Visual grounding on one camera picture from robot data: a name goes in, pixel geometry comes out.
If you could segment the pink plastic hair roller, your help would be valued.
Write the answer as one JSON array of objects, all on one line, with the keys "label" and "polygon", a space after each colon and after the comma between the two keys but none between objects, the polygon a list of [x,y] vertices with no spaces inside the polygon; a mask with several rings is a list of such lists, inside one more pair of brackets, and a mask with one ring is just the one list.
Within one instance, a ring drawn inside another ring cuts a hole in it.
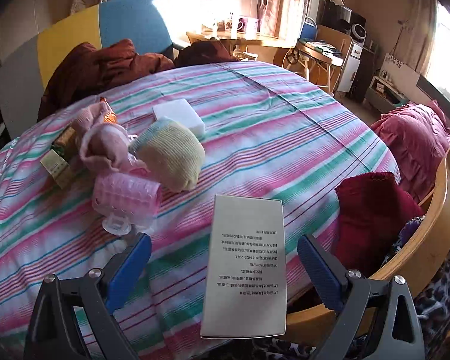
[{"label": "pink plastic hair roller", "polygon": [[95,179],[91,204],[104,216],[102,227],[114,236],[149,228],[158,213],[161,185],[132,173],[108,173]]}]

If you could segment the white herbal plaster box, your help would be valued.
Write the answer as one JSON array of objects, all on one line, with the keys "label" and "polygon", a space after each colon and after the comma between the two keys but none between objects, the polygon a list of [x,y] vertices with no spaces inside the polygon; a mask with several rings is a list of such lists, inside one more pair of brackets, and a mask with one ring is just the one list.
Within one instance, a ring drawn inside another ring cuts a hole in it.
[{"label": "white herbal plaster box", "polygon": [[286,332],[281,201],[218,195],[209,239],[200,335],[235,340]]}]

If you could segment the pink sock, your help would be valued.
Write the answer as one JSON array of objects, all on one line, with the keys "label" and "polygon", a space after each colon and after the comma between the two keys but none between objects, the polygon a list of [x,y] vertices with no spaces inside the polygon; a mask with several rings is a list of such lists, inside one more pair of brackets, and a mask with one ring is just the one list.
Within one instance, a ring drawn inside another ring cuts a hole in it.
[{"label": "pink sock", "polygon": [[104,123],[103,105],[95,102],[82,108],[71,127],[78,134],[78,155],[88,171],[99,174],[114,172],[149,175],[145,163],[128,149],[131,139],[120,124]]}]

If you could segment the white sponge block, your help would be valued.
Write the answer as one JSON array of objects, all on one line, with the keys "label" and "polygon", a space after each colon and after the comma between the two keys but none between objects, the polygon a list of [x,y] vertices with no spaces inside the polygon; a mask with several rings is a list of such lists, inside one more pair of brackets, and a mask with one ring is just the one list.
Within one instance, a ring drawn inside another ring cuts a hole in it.
[{"label": "white sponge block", "polygon": [[185,98],[153,106],[153,114],[156,120],[168,118],[180,123],[198,139],[203,138],[206,134],[205,123]]}]

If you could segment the dark red folded towel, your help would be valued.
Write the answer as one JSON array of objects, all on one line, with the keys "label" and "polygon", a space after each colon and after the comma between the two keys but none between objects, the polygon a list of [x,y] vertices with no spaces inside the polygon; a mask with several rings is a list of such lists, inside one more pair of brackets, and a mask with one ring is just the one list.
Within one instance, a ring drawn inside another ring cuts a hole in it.
[{"label": "dark red folded towel", "polygon": [[366,276],[379,270],[405,224],[424,214],[391,172],[347,178],[336,193],[339,215],[334,254],[345,268]]}]

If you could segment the green white medicine box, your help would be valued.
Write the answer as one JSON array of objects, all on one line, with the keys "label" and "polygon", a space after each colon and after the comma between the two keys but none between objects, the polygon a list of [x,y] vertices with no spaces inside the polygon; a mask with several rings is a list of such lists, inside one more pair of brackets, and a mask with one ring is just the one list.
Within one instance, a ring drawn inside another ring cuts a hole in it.
[{"label": "green white medicine box", "polygon": [[69,125],[52,142],[48,152],[40,159],[43,169],[61,189],[66,189],[74,180],[78,163],[78,134]]}]

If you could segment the pink cushion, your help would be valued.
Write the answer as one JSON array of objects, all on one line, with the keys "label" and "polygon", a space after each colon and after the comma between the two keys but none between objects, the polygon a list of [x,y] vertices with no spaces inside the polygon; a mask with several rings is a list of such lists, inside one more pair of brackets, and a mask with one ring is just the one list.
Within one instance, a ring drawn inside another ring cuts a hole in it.
[{"label": "pink cushion", "polygon": [[438,102],[409,102],[370,126],[399,167],[399,185],[419,203],[433,189],[437,168],[450,149],[450,126]]}]

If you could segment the yellow striped sock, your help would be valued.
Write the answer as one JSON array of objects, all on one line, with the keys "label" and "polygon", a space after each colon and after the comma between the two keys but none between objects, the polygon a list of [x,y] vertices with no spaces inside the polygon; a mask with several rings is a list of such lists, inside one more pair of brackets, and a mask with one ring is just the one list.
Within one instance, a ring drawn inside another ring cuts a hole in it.
[{"label": "yellow striped sock", "polygon": [[196,187],[206,159],[193,132],[167,117],[151,124],[131,142],[128,151],[145,163],[154,180],[174,193]]}]

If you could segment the orange snack packet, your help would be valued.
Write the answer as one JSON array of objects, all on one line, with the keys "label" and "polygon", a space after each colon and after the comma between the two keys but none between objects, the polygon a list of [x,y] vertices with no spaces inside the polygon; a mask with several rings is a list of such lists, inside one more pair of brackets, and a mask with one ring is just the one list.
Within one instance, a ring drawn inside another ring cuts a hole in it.
[{"label": "orange snack packet", "polygon": [[103,122],[109,124],[117,124],[118,123],[117,116],[105,97],[100,98],[100,104],[103,105],[104,108],[104,111],[102,111],[101,113],[101,115],[103,116],[102,118]]}]

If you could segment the striped tablecloth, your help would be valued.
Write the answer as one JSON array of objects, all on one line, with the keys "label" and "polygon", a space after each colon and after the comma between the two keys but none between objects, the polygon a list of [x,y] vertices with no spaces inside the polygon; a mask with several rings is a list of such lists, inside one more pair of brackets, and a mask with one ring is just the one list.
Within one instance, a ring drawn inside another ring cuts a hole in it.
[{"label": "striped tablecloth", "polygon": [[[283,68],[219,63],[160,72],[111,89],[105,98],[119,123],[138,134],[153,107],[187,100],[205,123],[205,163],[195,189],[166,192],[153,225],[153,254],[126,305],[116,313],[143,359],[189,359],[215,347],[200,337],[209,233],[215,196],[279,199],[283,204],[288,299],[309,278],[297,240],[337,239],[336,187],[367,172],[398,174],[386,144],[333,97]],[[92,208],[93,180],[77,172],[65,189],[41,158],[95,97],[49,116],[0,150],[0,344],[23,356],[43,278],[103,267],[122,248]]]}]

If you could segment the white small cabinet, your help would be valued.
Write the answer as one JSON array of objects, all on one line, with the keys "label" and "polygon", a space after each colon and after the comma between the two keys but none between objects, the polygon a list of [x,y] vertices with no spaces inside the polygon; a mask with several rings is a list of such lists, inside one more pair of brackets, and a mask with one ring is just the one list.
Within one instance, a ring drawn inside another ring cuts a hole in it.
[{"label": "white small cabinet", "polygon": [[340,80],[337,86],[338,92],[348,93],[353,84],[354,78],[359,69],[363,47],[356,42],[352,42],[349,54],[341,71]]}]

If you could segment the dark red jacket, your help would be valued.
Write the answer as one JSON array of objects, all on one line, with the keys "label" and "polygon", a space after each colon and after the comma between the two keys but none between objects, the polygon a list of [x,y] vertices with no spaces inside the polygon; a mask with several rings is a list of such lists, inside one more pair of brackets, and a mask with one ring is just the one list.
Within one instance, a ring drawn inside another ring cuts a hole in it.
[{"label": "dark red jacket", "polygon": [[83,42],[74,47],[55,69],[43,92],[37,120],[88,96],[173,67],[173,61],[165,55],[137,53],[130,39],[122,39],[102,49]]}]

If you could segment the grey yellow blue chair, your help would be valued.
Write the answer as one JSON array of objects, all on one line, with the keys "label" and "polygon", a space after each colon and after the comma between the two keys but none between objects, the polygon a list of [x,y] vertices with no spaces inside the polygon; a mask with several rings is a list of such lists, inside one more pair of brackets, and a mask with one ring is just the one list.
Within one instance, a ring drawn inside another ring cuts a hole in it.
[{"label": "grey yellow blue chair", "polygon": [[38,118],[40,99],[58,65],[77,45],[97,49],[128,38],[136,51],[173,56],[159,0],[111,0],[60,20],[24,42],[0,66],[0,111],[9,136],[20,136]]}]

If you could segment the pink mug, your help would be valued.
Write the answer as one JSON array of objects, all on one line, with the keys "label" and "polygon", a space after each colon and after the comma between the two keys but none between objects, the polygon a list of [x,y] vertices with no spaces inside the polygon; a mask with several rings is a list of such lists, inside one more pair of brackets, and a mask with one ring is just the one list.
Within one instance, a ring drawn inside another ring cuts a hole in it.
[{"label": "pink mug", "polygon": [[257,33],[258,20],[249,16],[242,16],[238,18],[236,30],[238,33],[248,35],[255,35]]}]

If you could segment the beige curtain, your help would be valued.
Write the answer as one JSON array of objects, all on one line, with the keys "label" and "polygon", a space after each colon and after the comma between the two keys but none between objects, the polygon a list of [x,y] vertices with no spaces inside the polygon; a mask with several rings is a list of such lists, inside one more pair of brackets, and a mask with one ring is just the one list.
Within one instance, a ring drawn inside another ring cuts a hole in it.
[{"label": "beige curtain", "polygon": [[292,41],[299,35],[311,0],[257,0],[261,35]]}]

